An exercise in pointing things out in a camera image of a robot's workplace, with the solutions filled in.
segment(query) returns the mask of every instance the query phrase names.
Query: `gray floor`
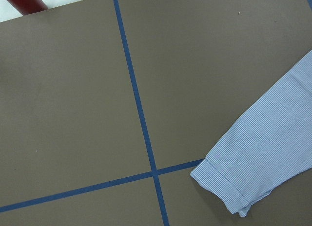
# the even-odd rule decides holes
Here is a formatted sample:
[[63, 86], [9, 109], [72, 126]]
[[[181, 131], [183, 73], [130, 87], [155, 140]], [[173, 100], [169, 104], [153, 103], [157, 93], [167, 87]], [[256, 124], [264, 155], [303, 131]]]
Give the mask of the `gray floor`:
[[[307, 0], [119, 0], [158, 169], [202, 159], [312, 49]], [[113, 0], [0, 23], [0, 208], [150, 172]], [[312, 170], [231, 215], [184, 169], [168, 220], [311, 225]], [[152, 177], [0, 213], [0, 225], [163, 224]]]

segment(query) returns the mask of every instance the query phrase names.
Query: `blue striped shirt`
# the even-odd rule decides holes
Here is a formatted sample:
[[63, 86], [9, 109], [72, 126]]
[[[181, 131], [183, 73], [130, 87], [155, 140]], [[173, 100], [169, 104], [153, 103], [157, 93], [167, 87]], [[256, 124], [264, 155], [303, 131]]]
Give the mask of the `blue striped shirt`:
[[222, 136], [191, 176], [232, 213], [312, 167], [312, 51]]

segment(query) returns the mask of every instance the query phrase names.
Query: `red object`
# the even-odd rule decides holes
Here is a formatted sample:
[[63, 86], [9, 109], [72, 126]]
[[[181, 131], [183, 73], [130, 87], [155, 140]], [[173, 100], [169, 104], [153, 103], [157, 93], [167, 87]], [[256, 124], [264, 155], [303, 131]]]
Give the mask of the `red object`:
[[42, 0], [7, 0], [13, 5], [22, 15], [36, 13], [47, 10], [48, 7]]

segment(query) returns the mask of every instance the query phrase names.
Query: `striped shirt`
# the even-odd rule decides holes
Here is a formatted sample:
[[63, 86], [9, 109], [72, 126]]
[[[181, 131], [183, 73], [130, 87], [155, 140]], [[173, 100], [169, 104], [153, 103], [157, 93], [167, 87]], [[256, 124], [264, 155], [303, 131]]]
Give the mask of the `striped shirt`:
[[312, 51], [222, 136], [191, 176], [232, 213], [312, 167]]

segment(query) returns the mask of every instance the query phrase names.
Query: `shirt cuff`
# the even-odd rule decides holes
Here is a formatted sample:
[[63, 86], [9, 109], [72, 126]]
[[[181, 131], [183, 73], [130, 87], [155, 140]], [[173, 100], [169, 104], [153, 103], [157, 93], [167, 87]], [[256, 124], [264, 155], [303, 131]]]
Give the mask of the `shirt cuff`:
[[218, 196], [232, 214], [239, 212], [240, 216], [246, 216], [250, 203], [206, 159], [191, 172], [191, 176], [204, 189]]

